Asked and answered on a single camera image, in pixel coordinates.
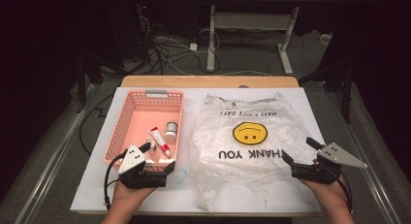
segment white cap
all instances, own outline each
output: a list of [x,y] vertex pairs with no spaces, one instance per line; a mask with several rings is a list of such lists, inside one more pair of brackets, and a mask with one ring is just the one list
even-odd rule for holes
[[167,131],[166,134],[164,135],[164,138],[166,139],[167,142],[172,142],[175,141],[177,138],[177,134],[173,131]]
[[172,158],[172,153],[169,150],[166,150],[166,156],[168,158]]

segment white table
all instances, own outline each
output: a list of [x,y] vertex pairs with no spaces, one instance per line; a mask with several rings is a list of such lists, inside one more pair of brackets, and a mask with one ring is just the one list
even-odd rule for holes
[[[73,200],[71,210],[80,213],[105,213],[103,206],[103,182],[108,165],[103,162],[115,121],[120,113],[126,93],[136,87],[117,88],[107,119],[89,159],[79,189]],[[190,178],[189,145],[191,126],[207,94],[226,99],[256,100],[272,97],[276,92],[283,94],[300,114],[312,137],[324,143],[302,88],[159,88],[181,90],[185,94],[183,117],[180,129],[180,142],[175,170],[185,170],[187,178],[182,184],[170,184],[158,188],[142,204],[139,213],[153,215],[210,215],[196,205],[194,184]],[[117,178],[111,170],[110,180]],[[112,197],[113,186],[109,187]],[[227,185],[221,188],[212,215],[223,216],[306,216],[319,215],[320,209],[312,193],[303,185],[273,185],[269,191],[267,204],[261,202],[247,188]]]

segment plastic bag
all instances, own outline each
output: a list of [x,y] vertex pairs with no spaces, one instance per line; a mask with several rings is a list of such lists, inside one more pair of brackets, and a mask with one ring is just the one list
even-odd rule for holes
[[309,136],[300,116],[280,93],[252,102],[208,95],[190,141],[199,208],[213,212],[223,183],[245,186],[264,202],[269,186],[296,182],[281,151],[296,162],[312,162],[316,151],[305,143]]

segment bottle cap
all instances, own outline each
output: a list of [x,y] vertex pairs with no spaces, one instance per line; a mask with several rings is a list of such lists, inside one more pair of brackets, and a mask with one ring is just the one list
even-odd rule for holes
[[176,137],[177,137],[177,134],[173,131],[167,131],[166,134],[164,135],[164,138],[166,139],[167,142],[175,141]]

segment hand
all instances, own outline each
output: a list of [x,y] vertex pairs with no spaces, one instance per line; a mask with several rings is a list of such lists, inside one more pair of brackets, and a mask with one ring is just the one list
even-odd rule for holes
[[115,183],[111,208],[102,223],[128,223],[134,213],[156,188],[130,189],[122,182]]
[[332,184],[321,184],[300,179],[310,188],[321,207],[321,212],[331,224],[351,224],[354,220],[347,208],[347,198],[337,181]]

